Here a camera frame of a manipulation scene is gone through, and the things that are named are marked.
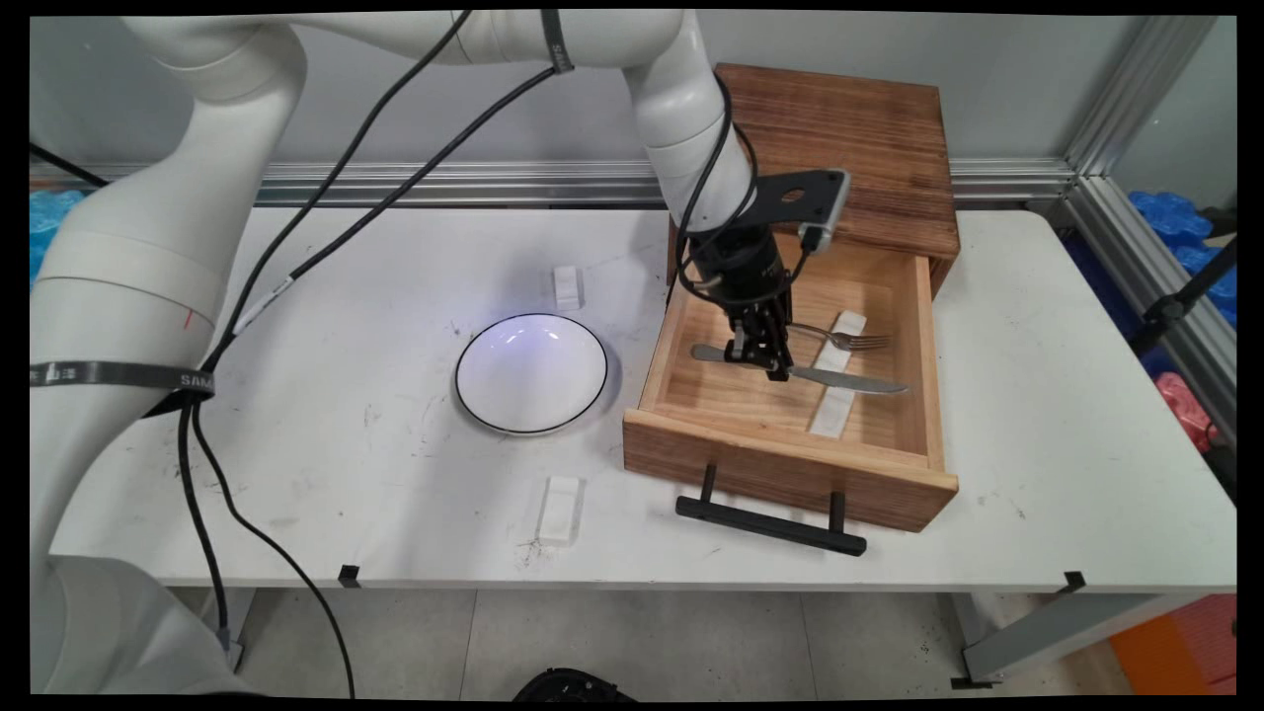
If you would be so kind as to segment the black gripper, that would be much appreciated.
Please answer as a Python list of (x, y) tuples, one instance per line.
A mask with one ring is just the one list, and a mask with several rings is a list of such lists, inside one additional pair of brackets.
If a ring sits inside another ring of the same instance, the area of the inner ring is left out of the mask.
[(789, 381), (794, 364), (787, 345), (793, 272), (785, 269), (771, 228), (690, 232), (689, 257), (698, 271), (689, 292), (722, 309), (731, 324), (724, 361), (757, 366), (758, 325), (758, 347), (771, 366), (769, 380)]

